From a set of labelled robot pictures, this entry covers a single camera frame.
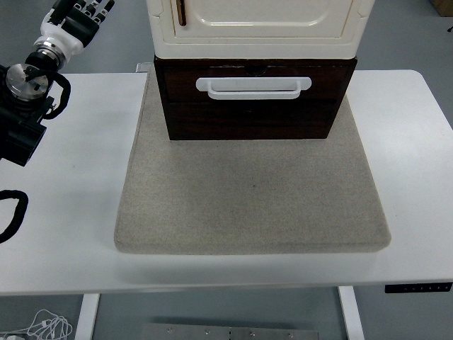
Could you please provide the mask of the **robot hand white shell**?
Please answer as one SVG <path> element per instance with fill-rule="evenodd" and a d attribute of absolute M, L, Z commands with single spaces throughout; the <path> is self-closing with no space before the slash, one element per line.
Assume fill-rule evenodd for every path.
<path fill-rule="evenodd" d="M 56 1 L 43 19 L 37 43 L 48 43 L 66 58 L 77 55 L 94 39 L 114 5 L 114 1 Z"/>

